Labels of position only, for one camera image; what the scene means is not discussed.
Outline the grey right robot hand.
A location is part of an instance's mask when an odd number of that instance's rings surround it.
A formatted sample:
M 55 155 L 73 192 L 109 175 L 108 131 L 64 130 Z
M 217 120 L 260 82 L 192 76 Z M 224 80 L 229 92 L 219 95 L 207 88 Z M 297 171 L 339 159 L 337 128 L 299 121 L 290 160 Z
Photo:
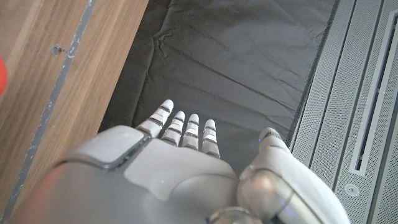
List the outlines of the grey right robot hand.
M 115 126 L 65 154 L 11 223 L 348 223 L 333 191 L 264 129 L 237 175 L 220 158 L 216 126 L 173 112 L 171 100 L 136 128 Z

